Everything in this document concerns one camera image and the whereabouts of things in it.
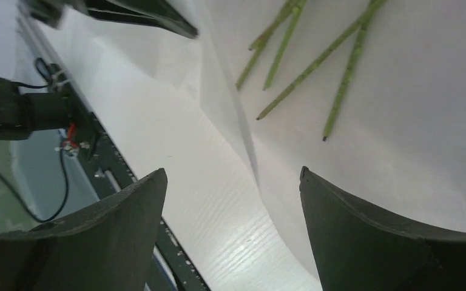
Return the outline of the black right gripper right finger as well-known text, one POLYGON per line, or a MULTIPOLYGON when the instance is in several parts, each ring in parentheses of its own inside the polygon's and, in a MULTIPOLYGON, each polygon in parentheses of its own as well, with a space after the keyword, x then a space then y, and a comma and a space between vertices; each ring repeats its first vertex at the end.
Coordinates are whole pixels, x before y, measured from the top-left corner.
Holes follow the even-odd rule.
POLYGON ((466 290, 466 233, 393 213, 307 167, 299 189, 324 290, 466 290))

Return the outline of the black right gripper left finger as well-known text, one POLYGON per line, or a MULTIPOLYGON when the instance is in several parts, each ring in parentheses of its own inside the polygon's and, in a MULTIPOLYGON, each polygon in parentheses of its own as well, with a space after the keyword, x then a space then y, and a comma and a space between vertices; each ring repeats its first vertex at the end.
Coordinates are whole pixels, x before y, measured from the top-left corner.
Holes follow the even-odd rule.
POLYGON ((0 290, 143 290, 166 190, 158 169, 62 218, 0 233, 0 290))

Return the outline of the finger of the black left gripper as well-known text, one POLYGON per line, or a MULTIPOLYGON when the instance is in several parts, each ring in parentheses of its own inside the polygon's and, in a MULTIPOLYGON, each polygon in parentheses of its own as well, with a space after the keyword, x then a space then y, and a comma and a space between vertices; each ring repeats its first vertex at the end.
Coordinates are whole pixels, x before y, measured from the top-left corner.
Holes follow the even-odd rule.
POLYGON ((189 39, 198 37, 198 29, 162 0, 32 0, 22 3, 29 16, 52 28, 59 27, 64 9, 70 7, 99 21, 162 28, 189 39))

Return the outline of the pink fake flower bouquet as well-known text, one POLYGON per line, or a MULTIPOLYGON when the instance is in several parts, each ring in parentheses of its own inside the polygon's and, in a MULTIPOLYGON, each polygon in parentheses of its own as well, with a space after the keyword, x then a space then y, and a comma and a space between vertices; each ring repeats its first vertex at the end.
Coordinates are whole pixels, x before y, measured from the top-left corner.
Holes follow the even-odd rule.
POLYGON ((263 52, 270 46, 276 48, 274 57, 268 61, 270 67, 264 78, 257 75, 255 81, 264 92, 275 86, 281 77, 285 78, 286 85, 274 99, 266 102, 267 105, 262 107, 256 116, 256 135, 269 133, 287 125, 282 119, 268 120, 267 116, 292 92, 298 90, 302 82, 353 33, 358 34, 324 127, 323 137, 327 138, 363 49, 367 27, 385 1, 268 1, 267 4, 266 8, 250 9, 253 17, 259 18, 261 13, 275 7, 280 10, 250 43, 248 49, 252 56, 239 74, 235 88, 238 91, 242 90, 263 52))

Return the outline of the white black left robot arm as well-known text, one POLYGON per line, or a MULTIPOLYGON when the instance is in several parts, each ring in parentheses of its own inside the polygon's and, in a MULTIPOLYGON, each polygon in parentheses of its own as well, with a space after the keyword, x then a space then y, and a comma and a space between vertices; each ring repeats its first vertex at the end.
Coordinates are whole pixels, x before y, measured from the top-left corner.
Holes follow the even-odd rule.
MULTIPOLYGON (((57 28, 70 6, 93 19, 157 27, 195 39, 198 29, 167 1, 24 1, 27 15, 57 28)), ((62 68, 42 58, 34 66, 43 85, 29 85, 0 77, 0 140, 28 139, 33 132, 74 129, 85 110, 68 85, 62 68)))

